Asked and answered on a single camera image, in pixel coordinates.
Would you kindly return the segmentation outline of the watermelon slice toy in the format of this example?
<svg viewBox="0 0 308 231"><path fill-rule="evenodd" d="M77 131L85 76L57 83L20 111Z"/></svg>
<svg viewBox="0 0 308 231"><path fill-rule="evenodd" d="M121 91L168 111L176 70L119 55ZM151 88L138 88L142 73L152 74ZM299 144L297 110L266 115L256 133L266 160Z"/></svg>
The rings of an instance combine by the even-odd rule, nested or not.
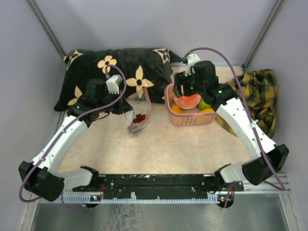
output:
<svg viewBox="0 0 308 231"><path fill-rule="evenodd" d="M199 104L199 102L201 101L201 96L198 94L194 94L191 96L181 96L181 97L177 97L176 95L174 95L173 99L175 104L179 108L184 110L189 110L193 109Z"/></svg>

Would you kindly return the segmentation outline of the clear zip top bag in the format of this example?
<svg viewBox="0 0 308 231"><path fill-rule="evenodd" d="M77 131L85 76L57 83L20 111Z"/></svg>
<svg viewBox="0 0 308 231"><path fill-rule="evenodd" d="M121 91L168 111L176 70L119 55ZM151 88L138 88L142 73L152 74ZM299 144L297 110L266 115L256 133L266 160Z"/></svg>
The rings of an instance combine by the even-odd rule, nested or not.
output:
<svg viewBox="0 0 308 231"><path fill-rule="evenodd" d="M128 134L135 135L150 124L152 103L148 94L147 85L127 97L126 102L132 107L130 111L124 114L128 122ZM132 121L137 114L146 115L146 118L142 122L134 124Z"/></svg>

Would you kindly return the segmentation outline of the dark red grape bunch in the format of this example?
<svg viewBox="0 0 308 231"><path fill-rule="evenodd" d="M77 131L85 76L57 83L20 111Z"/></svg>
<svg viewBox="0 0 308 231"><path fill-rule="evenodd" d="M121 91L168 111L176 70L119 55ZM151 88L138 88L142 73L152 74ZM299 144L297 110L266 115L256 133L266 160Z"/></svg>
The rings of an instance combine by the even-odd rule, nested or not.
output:
<svg viewBox="0 0 308 231"><path fill-rule="evenodd" d="M137 124L137 123L142 122L145 118L146 118L146 115L137 114L137 115L135 116L135 118L133 119L132 122L133 122L134 124Z"/></svg>

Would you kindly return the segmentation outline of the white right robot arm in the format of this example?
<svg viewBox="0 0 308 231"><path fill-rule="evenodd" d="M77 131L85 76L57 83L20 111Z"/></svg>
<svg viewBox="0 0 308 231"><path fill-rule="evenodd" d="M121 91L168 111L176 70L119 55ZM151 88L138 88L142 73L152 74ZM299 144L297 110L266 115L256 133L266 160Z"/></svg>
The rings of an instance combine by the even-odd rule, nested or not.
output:
<svg viewBox="0 0 308 231"><path fill-rule="evenodd" d="M215 185L227 190L234 181L246 180L252 185L267 182L282 169L289 150L286 145L277 145L251 118L244 97L239 97L227 83L219 83L215 66L210 61L189 64L186 71L174 75L173 91L176 96L200 95L223 118L240 139L250 160L229 164L215 172Z"/></svg>

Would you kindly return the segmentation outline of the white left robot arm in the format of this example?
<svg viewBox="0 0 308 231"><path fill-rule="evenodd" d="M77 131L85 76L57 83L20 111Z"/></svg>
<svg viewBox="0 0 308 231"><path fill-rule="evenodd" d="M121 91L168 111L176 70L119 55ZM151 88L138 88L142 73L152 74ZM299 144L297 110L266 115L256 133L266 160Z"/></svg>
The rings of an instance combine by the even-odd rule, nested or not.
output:
<svg viewBox="0 0 308 231"><path fill-rule="evenodd" d="M86 187L99 188L98 171L90 167L59 173L59 167L77 139L99 117L101 112L119 114L124 109L122 99L127 89L126 79L114 75L107 80L91 79L81 97L67 111L61 127L45 148L30 162L23 161L18 170L22 179L19 191L26 189L49 202L64 191Z"/></svg>

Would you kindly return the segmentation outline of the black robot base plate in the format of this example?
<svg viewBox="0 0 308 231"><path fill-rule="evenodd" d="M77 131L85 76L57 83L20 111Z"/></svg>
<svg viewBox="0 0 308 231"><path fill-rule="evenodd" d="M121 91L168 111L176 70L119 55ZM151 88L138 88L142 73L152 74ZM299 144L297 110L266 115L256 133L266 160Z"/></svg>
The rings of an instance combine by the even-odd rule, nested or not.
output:
<svg viewBox="0 0 308 231"><path fill-rule="evenodd" d="M102 192L104 199L129 199L132 193L141 200L206 199L209 193L227 191L230 186L213 174L99 174L73 191Z"/></svg>

